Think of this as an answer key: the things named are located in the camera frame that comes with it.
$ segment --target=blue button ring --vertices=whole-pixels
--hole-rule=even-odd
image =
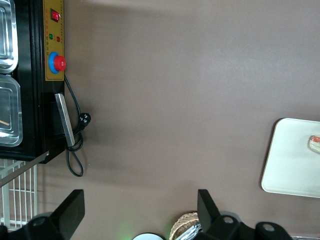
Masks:
[[[56,51],[53,51],[52,53],[50,53],[49,59],[48,59],[49,68],[50,68],[51,72],[53,72],[54,74],[59,73],[59,71],[55,69],[55,64],[54,64],[55,57],[58,56],[58,55],[59,54]]]

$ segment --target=wooden stick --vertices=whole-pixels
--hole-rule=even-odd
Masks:
[[[2,121],[2,120],[0,120],[0,124],[4,124],[4,125],[7,125],[7,126],[10,126],[10,123],[8,123],[6,121]]]

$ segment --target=wicker basket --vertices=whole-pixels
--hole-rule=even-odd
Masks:
[[[169,240],[175,240],[199,222],[198,213],[191,212],[181,216],[173,225]]]

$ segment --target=black power cord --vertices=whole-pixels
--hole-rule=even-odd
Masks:
[[[68,166],[68,169],[70,170],[70,172],[75,175],[76,177],[82,177],[84,175],[84,167],[82,166],[79,158],[76,155],[76,151],[79,151],[82,146],[84,145],[84,138],[82,137],[81,131],[85,129],[85,127],[90,123],[91,121],[91,116],[89,113],[82,113],[80,110],[80,106],[78,104],[78,101],[76,99],[76,96],[74,94],[74,91],[72,90],[70,83],[66,77],[66,75],[64,75],[64,81],[70,91],[70,94],[73,98],[74,104],[76,106],[76,111],[77,111],[77,115],[78,115],[78,121],[77,121],[77,125],[76,127],[72,130],[73,131],[73,135],[74,135],[74,139],[76,140],[75,144],[73,146],[68,146],[67,144],[65,145],[65,151],[66,151],[66,165]],[[77,162],[77,164],[80,167],[80,173],[76,173],[71,165],[70,165],[70,153],[73,155],[75,161]]]

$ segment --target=white cutting board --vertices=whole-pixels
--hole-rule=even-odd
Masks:
[[[309,148],[311,136],[320,136],[320,122],[276,124],[261,181],[266,192],[320,198],[320,153]]]

